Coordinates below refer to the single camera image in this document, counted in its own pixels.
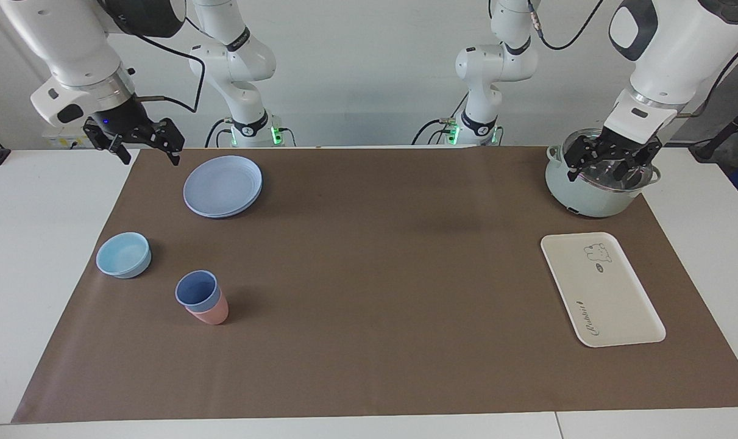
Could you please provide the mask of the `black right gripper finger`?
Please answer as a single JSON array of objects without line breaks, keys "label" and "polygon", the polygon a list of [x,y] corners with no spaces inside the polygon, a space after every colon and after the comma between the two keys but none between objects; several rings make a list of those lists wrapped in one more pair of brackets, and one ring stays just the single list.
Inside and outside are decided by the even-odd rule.
[{"label": "black right gripper finger", "polygon": [[171,118],[152,123],[152,147],[165,153],[174,166],[179,165],[184,144],[185,137]]},{"label": "black right gripper finger", "polygon": [[109,137],[104,133],[94,119],[85,120],[83,132],[96,150],[110,152],[119,158],[126,166],[130,164],[131,155],[127,152],[121,135]]}]

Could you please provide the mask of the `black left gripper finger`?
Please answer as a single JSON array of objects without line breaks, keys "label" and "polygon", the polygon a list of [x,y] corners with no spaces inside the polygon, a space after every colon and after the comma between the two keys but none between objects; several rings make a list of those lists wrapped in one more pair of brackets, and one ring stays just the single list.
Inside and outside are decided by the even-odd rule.
[{"label": "black left gripper finger", "polygon": [[649,141],[637,152],[617,161],[617,165],[614,167],[614,180],[620,184],[639,184],[644,178],[644,172],[650,169],[652,160],[661,150],[661,147],[661,142]]},{"label": "black left gripper finger", "polygon": [[594,158],[595,145],[591,137],[580,135],[569,145],[566,151],[567,178],[574,182],[581,170],[589,166]]}]

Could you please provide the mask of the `blue ribbed cup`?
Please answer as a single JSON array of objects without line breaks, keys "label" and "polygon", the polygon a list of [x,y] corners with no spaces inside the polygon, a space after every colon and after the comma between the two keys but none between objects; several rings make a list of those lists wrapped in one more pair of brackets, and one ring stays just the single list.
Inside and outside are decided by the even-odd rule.
[{"label": "blue ribbed cup", "polygon": [[191,312],[210,311],[221,296],[215,275],[203,269],[187,273],[176,285],[177,302]]}]

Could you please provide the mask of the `pink cup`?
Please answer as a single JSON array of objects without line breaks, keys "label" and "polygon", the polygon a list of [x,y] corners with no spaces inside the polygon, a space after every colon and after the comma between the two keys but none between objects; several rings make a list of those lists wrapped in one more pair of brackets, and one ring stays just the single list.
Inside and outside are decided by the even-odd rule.
[{"label": "pink cup", "polygon": [[229,317],[229,303],[227,303],[220,287],[216,287],[203,302],[196,305],[186,305],[185,308],[196,319],[209,325],[220,325]]}]

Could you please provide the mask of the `cream tray with rabbit print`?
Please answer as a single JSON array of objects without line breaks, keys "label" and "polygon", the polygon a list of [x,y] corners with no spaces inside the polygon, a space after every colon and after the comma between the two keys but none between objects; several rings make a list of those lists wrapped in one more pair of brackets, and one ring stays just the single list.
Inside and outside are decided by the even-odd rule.
[{"label": "cream tray with rabbit print", "polygon": [[541,238],[567,316],[581,344],[659,343],[667,331],[616,237],[606,232]]}]

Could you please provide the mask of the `glass pot lid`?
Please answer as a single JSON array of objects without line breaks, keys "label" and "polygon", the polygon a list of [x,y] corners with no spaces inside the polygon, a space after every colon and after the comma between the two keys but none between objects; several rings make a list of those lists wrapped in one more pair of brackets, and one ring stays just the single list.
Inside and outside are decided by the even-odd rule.
[{"label": "glass pot lid", "polygon": [[[571,145],[572,142],[575,141],[575,139],[580,135],[585,135],[591,137],[592,139],[596,139],[601,132],[601,129],[596,128],[581,129],[576,130],[575,132],[572,132],[571,134],[569,134],[569,136],[567,136],[559,152],[556,153],[556,158],[560,159],[561,163],[566,167],[566,178],[567,172],[569,171],[566,165],[566,151],[569,149],[569,145]],[[658,141],[658,139],[656,137],[653,137],[651,141]],[[642,181],[639,184],[620,184],[616,180],[614,180],[614,167],[617,165],[617,161],[619,160],[591,162],[589,166],[581,170],[581,173],[580,175],[578,175],[577,179],[586,181],[588,183],[594,184],[595,186],[603,187],[611,191],[636,191],[649,184],[653,184],[654,182],[659,180],[659,178],[661,178],[661,173],[659,172],[658,168],[653,166],[651,162],[650,169],[644,172],[644,178],[642,178]]]}]

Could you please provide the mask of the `white box with yellow label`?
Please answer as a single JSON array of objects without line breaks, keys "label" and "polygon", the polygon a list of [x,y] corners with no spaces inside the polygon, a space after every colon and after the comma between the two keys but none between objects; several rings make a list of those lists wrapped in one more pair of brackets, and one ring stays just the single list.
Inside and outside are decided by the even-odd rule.
[{"label": "white box with yellow label", "polygon": [[47,127],[41,134],[42,139],[50,148],[66,150],[93,149],[93,145],[78,127]]}]

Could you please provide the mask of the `pale green electric pot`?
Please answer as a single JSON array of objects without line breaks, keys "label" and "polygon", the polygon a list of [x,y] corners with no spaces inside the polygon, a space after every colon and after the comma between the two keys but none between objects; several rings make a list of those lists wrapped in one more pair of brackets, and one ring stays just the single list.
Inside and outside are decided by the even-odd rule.
[{"label": "pale green electric pot", "polygon": [[553,197],[575,214],[592,218],[615,216],[625,211],[645,187],[652,185],[636,191],[611,191],[580,179],[570,182],[566,167],[556,158],[561,146],[547,148],[546,184]]}]

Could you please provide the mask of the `black stand leg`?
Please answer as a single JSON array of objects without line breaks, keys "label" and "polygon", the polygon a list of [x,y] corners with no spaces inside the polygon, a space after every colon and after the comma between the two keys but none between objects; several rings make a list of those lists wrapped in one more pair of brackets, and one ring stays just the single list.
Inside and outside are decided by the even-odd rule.
[{"label": "black stand leg", "polygon": [[721,147],[733,134],[738,133],[738,114],[729,122],[724,128],[717,132],[711,138],[705,139],[704,141],[695,142],[694,148],[690,148],[693,157],[698,162],[709,162],[712,156],[716,152],[717,148]]}]

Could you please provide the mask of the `lavender blue plate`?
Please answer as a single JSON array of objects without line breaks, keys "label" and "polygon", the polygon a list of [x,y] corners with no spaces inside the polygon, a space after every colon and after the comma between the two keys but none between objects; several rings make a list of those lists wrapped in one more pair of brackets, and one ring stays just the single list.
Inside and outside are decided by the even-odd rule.
[{"label": "lavender blue plate", "polygon": [[221,219],[248,209],[259,198],[262,187],[262,170],[254,161],[224,155],[190,173],[183,187],[183,200],[195,214]]}]

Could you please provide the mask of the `light blue bowl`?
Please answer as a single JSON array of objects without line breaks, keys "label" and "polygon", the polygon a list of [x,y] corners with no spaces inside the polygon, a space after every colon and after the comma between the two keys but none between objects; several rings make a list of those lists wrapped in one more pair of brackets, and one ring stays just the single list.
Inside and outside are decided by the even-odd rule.
[{"label": "light blue bowl", "polygon": [[151,264],[151,245],[137,232],[124,232],[110,237],[96,254],[98,269],[118,279],[131,279],[143,273]]}]

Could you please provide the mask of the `brown table mat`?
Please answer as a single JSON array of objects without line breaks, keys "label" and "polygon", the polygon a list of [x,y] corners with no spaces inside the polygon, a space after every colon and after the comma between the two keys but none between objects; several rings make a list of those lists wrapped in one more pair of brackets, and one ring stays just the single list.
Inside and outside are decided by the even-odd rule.
[{"label": "brown table mat", "polygon": [[[88,264],[15,423],[738,407],[738,361],[643,199],[574,216],[542,148],[250,149],[251,208],[207,219],[186,177],[143,150],[102,232],[152,263]],[[581,344],[542,255],[550,234],[619,241],[667,331]],[[229,303],[196,319],[176,285],[213,273]]]}]

